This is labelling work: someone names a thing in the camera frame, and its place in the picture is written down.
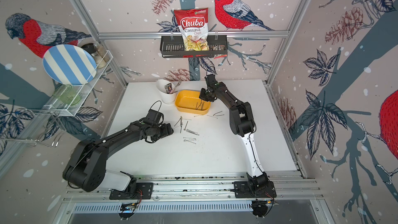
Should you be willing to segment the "yellow plastic storage box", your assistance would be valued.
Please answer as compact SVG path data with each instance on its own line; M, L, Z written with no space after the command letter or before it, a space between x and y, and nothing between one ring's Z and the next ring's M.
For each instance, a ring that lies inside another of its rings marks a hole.
M178 92L175 106L183 113L206 115L209 112L211 103L199 98L200 92L192 90L181 90Z

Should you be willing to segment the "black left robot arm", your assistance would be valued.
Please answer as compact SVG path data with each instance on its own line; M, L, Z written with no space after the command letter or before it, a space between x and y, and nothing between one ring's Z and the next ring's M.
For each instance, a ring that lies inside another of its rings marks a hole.
M86 192L96 190L105 181L107 160L116 152L141 140L153 144L174 133L171 124L163 123L163 119L161 112L149 110L146 117L121 131L95 142L79 142L63 171L63 179Z

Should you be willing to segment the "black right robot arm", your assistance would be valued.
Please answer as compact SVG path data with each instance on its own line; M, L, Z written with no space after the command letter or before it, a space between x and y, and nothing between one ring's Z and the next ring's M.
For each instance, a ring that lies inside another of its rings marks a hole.
M247 161L248 187L253 195L269 186L269 179L259 160L254 142L257 126L250 103L235 97L223 82L218 82L214 74L205 77L207 88L201 89L200 99L206 102L221 100L229 110L230 128L240 136Z

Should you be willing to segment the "white utensil holder cup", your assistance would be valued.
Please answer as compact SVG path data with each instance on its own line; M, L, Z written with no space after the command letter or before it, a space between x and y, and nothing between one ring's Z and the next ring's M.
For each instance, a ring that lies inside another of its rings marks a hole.
M165 79L159 79L156 81L156 86L159 91L161 100L165 104L173 104L176 100L178 90L177 88L181 85L182 81L177 83L169 82Z

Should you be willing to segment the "red cassava chips bag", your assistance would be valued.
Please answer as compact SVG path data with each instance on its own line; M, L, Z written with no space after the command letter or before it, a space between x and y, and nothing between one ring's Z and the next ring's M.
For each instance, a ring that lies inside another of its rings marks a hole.
M185 51L209 51L208 8L175 10L174 15Z

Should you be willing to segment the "light spice jar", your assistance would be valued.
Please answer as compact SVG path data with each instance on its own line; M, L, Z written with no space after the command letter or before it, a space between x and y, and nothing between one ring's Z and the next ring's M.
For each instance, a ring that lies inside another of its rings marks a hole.
M110 54L105 49L105 47L101 44L95 44L98 55L103 59L105 63L107 63L110 59Z

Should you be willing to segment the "green glass cup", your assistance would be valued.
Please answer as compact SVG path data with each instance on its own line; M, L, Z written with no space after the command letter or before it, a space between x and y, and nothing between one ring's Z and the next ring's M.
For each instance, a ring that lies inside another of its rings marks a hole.
M60 100L65 105L76 105L81 101L80 95L71 85L62 85L55 89L53 97Z

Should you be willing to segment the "dark lid spice jar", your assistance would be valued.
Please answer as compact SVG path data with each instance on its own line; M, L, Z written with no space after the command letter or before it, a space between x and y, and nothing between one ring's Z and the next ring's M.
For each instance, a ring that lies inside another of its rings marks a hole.
M98 64L98 51L94 45L94 43L87 43L81 46L81 48L83 50L85 50L86 52L88 52L94 59L94 61L96 62L96 64Z

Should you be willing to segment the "blue white striped plate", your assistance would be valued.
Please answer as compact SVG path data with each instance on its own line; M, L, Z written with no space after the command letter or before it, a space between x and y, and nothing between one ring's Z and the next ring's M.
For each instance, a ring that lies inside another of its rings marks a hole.
M57 45L46 51L43 57L45 72L56 82L81 86L96 76L94 58L84 49L73 45Z

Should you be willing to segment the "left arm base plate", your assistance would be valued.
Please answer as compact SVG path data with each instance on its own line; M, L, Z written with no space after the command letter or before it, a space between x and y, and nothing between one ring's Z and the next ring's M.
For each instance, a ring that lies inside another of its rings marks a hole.
M112 189L110 200L149 200L151 199L154 183L138 183L137 178L125 172L120 172L129 178L125 190Z

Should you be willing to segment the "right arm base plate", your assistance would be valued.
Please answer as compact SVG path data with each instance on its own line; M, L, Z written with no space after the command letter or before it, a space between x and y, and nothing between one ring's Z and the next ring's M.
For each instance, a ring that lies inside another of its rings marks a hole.
M247 181L235 181L234 192L236 198L276 198L274 183L264 172L259 176L250 176L248 173Z

